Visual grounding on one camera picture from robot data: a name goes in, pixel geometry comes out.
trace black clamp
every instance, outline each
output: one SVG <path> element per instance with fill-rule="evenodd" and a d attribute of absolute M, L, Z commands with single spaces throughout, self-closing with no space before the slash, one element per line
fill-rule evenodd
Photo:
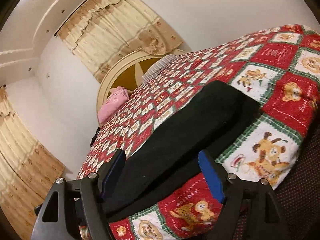
<path fill-rule="evenodd" d="M 258 182 L 242 180 L 216 163 L 204 150 L 198 156 L 201 171 L 210 192 L 223 208 L 209 240 L 232 240 L 242 203 L 248 210 L 246 240 L 290 240 L 287 223 L 268 180 Z"/>
<path fill-rule="evenodd" d="M 37 219 L 31 240 L 81 240 L 75 198 L 81 198 L 87 227 L 93 240 L 114 240 L 100 204 L 112 195 L 125 164 L 125 152 L 118 149 L 110 162 L 83 179 L 58 178 L 44 203 L 35 208 Z"/>

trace curtain rod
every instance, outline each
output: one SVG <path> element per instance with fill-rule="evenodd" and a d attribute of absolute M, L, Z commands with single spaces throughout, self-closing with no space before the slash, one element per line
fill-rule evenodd
<path fill-rule="evenodd" d="M 69 18 L 86 2 L 87 0 L 85 0 L 83 3 L 81 3 L 73 12 L 72 14 L 69 15 L 69 17 L 63 22 L 63 24 L 59 27 L 59 29 L 56 31 L 56 33 L 54 34 L 54 36 L 57 36 L 58 32 L 60 31 L 60 29 L 62 28 L 62 26 L 69 20 Z"/>

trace ceiling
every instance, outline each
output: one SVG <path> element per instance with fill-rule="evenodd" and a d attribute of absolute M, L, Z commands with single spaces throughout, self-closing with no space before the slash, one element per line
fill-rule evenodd
<path fill-rule="evenodd" d="M 84 1 L 20 0 L 0 31 L 0 85 L 33 76 L 49 39 Z"/>

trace striped pillow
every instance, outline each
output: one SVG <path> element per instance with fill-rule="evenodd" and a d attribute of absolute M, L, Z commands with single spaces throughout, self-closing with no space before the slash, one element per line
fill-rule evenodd
<path fill-rule="evenodd" d="M 175 55 L 166 55 L 160 60 L 158 60 L 156 63 L 154 63 L 147 72 L 142 76 L 141 84 L 145 85 L 148 83 L 148 81 L 152 78 L 154 78 L 156 75 L 159 74 L 161 70 L 163 70 L 171 61 L 176 59 L 177 56 Z"/>

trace white wall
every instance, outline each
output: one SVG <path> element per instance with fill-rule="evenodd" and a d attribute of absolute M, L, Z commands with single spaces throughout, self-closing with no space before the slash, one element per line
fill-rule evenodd
<path fill-rule="evenodd" d="M 25 126 L 66 166 L 64 176 L 75 179 L 90 149 L 87 138 L 61 121 L 36 77 L 7 85 L 7 93 Z"/>
<path fill-rule="evenodd" d="M 36 77 L 52 110 L 81 133 L 89 146 L 99 126 L 96 102 L 100 85 L 96 79 L 58 37 L 52 37 L 44 48 Z"/>
<path fill-rule="evenodd" d="M 192 50 L 215 47 L 257 30 L 320 25 L 303 0 L 142 0 L 162 16 Z"/>

